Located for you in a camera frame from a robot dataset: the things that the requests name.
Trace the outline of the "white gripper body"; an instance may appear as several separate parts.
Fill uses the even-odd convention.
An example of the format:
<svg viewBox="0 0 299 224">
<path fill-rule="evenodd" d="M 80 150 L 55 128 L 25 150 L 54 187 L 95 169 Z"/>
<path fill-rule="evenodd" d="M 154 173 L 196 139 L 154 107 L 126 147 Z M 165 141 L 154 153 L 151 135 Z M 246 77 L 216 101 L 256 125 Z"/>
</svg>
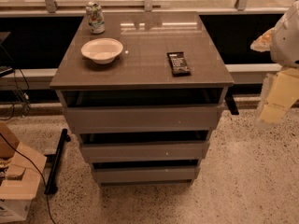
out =
<svg viewBox="0 0 299 224">
<path fill-rule="evenodd" d="M 268 94 L 268 103 L 279 108 L 290 108 L 299 100 L 299 70 L 294 68 L 278 72 Z"/>
</svg>

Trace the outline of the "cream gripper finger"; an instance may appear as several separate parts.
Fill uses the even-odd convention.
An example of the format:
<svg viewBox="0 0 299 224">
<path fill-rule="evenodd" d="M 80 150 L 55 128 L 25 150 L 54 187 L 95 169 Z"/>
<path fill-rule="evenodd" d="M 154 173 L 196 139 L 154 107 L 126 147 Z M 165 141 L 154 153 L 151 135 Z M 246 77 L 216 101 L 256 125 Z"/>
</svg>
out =
<svg viewBox="0 0 299 224">
<path fill-rule="evenodd" d="M 266 32 L 264 32 L 262 35 L 260 35 L 256 40 L 254 40 L 250 48 L 254 51 L 258 52 L 266 52 L 271 49 L 272 44 L 272 34 L 274 32 L 274 29 L 268 29 Z"/>
<path fill-rule="evenodd" d="M 267 74 L 263 80 L 261 90 L 261 101 L 255 113 L 255 126 L 261 130 L 269 130 L 274 127 L 286 114 L 287 110 L 279 105 L 270 105 L 267 103 L 266 98 L 270 92 L 274 81 L 273 74 Z"/>
</svg>

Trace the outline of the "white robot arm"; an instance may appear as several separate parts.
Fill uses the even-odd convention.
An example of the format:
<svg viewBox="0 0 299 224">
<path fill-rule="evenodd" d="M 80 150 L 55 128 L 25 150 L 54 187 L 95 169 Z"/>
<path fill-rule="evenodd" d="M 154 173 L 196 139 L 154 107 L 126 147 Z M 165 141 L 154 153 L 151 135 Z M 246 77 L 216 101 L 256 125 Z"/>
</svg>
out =
<svg viewBox="0 0 299 224">
<path fill-rule="evenodd" d="M 267 74 L 263 80 L 261 101 L 256 109 L 255 124 L 266 130 L 278 124 L 299 100 L 299 0 L 250 48 L 269 51 L 271 60 L 281 65 L 277 73 Z"/>
</svg>

